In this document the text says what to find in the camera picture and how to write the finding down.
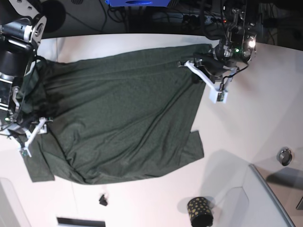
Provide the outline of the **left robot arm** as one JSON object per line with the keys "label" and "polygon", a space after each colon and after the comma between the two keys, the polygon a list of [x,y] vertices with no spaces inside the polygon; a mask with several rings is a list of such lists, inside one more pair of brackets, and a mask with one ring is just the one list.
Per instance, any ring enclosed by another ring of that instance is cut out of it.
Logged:
{"label": "left robot arm", "polygon": [[242,72],[238,62],[247,67],[256,52],[258,3],[254,0],[196,0],[202,34],[217,40],[208,53],[194,53],[189,60],[210,80],[209,86],[219,82],[222,93],[233,77]]}

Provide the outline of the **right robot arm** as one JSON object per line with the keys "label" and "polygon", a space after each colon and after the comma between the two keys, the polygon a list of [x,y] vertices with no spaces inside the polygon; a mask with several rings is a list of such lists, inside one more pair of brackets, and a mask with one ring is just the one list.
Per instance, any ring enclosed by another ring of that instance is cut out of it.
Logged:
{"label": "right robot arm", "polygon": [[26,114],[24,79],[31,80],[47,18],[39,0],[0,2],[0,133],[14,139],[24,156],[37,134],[46,133],[45,117]]}

